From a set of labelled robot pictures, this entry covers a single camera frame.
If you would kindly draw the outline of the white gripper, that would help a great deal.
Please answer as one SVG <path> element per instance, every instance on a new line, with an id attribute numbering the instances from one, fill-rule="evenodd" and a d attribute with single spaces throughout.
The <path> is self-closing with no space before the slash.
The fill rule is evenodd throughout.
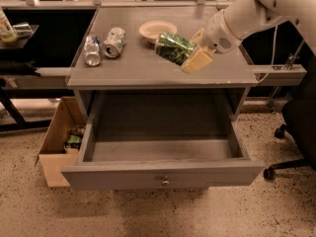
<path id="1" fill-rule="evenodd" d="M 187 74 L 197 72 L 213 60 L 213 50 L 216 53 L 227 53 L 238 47 L 241 41 L 230 31 L 226 24 L 224 11 L 217 12 L 206 24 L 204 29 L 199 29 L 192 37 L 191 42 L 197 47 L 192 53 L 185 54 L 181 70 Z"/>

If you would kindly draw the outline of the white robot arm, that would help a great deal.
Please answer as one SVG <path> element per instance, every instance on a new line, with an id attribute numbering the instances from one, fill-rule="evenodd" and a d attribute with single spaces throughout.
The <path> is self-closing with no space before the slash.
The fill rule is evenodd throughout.
<path id="1" fill-rule="evenodd" d="M 199 71 L 216 53 L 226 53 L 246 37 L 283 21 L 291 22 L 316 53 L 316 0 L 235 0 L 192 37 L 197 48 L 181 69 L 188 74 Z"/>

